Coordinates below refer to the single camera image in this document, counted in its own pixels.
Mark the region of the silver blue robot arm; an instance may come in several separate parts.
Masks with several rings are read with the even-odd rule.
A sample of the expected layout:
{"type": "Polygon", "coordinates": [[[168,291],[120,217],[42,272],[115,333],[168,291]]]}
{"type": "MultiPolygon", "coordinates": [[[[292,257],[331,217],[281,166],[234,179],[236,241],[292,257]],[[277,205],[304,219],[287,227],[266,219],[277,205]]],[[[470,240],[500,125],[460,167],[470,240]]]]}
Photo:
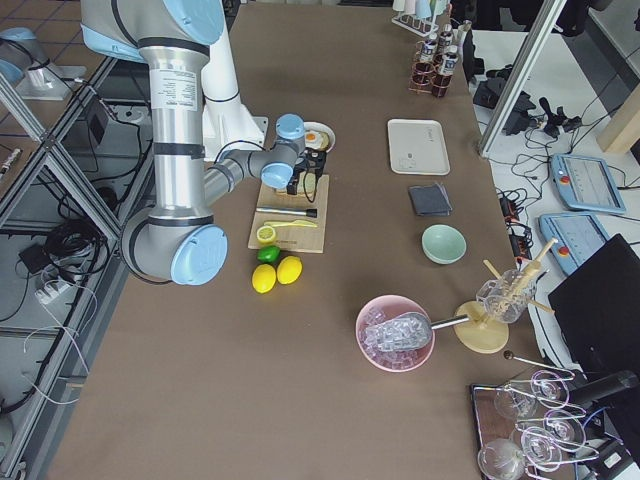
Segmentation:
{"type": "Polygon", "coordinates": [[[85,1],[85,44],[147,65],[156,200],[124,227],[120,250],[138,275],[202,285],[228,251],[212,204],[246,177],[284,188],[306,147],[295,114],[264,135],[243,105],[218,1],[85,1]]]}

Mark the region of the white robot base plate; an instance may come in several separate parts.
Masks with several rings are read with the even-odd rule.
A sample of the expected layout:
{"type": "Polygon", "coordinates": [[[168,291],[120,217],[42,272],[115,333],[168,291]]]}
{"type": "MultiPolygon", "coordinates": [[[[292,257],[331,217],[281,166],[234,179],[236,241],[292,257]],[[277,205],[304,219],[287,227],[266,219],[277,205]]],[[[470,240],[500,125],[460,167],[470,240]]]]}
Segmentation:
{"type": "Polygon", "coordinates": [[[268,124],[267,117],[252,115],[239,97],[225,102],[207,100],[203,113],[205,158],[213,161],[229,148],[259,150],[268,124]]]}

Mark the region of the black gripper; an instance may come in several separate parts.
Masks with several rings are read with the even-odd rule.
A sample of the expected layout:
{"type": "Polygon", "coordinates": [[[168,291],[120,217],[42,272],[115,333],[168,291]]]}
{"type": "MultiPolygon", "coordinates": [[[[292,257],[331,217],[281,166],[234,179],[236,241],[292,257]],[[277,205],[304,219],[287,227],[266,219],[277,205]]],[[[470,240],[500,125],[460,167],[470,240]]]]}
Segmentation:
{"type": "Polygon", "coordinates": [[[298,195],[301,179],[301,192],[309,196],[309,174],[322,176],[327,160],[327,152],[314,149],[305,149],[296,160],[294,172],[286,186],[287,195],[298,195]]]}

